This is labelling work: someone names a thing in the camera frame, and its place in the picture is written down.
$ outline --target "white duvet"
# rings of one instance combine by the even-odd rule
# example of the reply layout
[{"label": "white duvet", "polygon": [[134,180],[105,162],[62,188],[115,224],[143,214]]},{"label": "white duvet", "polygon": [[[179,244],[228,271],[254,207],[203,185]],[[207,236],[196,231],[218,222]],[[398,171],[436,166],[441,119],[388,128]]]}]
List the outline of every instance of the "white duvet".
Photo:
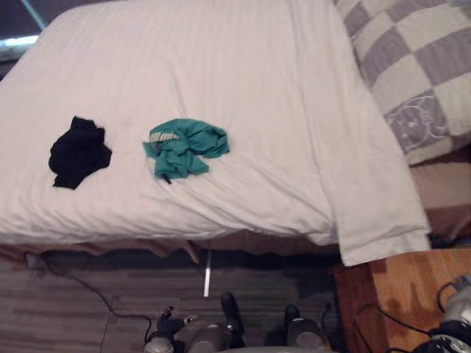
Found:
[{"label": "white duvet", "polygon": [[[78,115],[110,166],[53,188]],[[141,142],[174,118],[230,153],[172,185]],[[339,243],[347,265],[428,249],[403,154],[330,0],[135,0],[61,15],[0,83],[0,242],[186,238],[250,229]]]}]

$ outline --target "floor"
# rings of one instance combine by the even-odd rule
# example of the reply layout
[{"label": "floor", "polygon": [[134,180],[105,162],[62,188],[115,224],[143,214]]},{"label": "floor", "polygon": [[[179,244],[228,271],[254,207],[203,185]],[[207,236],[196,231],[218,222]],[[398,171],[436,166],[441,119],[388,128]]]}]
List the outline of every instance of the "floor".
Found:
[{"label": "floor", "polygon": [[[145,251],[46,256],[54,268],[99,288],[119,313],[157,315],[173,305],[175,315],[197,314],[181,333],[182,340],[223,321],[219,297],[230,291],[241,309],[248,346],[281,344],[287,304],[323,321],[334,346],[344,345],[335,284],[327,274],[338,258],[212,252],[209,297],[204,298],[206,257],[196,265],[184,252],[166,259]],[[142,352],[145,321],[115,318],[95,293],[36,267],[0,263],[0,353]]]}]

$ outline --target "wooden nightstand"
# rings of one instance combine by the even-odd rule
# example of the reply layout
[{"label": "wooden nightstand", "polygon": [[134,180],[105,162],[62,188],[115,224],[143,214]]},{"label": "wooden nightstand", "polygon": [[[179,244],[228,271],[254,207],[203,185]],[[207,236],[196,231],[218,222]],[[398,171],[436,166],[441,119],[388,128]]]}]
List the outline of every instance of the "wooden nightstand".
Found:
[{"label": "wooden nightstand", "polygon": [[[368,352],[353,327],[356,310],[365,303],[379,304],[412,326],[426,331],[437,327],[443,316],[437,307],[437,292],[455,277],[471,274],[471,249],[402,254],[352,268],[334,268],[333,274],[348,348]],[[453,293],[452,288],[443,292],[444,306]],[[357,322],[374,353],[390,347],[412,351],[428,339],[387,319],[374,307],[362,310]]]}]

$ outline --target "teal shirt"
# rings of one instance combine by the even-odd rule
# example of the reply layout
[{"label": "teal shirt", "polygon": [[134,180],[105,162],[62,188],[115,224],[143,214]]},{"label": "teal shirt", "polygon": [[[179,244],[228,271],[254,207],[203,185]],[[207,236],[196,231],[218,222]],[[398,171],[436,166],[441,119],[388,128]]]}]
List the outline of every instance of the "teal shirt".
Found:
[{"label": "teal shirt", "polygon": [[197,155],[217,158],[229,152],[223,129],[193,119],[175,119],[150,131],[144,142],[148,157],[156,160],[154,174],[159,179],[186,178],[188,174],[209,171]]}]

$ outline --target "gray and white pillow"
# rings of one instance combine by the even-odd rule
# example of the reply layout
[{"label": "gray and white pillow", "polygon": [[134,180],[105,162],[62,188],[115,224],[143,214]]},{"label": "gray and white pillow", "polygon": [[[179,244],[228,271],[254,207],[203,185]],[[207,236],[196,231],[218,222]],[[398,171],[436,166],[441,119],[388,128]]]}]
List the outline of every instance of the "gray and white pillow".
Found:
[{"label": "gray and white pillow", "polygon": [[353,46],[409,164],[471,141],[471,23],[459,8],[446,0],[396,1]]},{"label": "gray and white pillow", "polygon": [[333,0],[344,20],[350,38],[370,22],[378,13],[388,9],[398,0]]}]

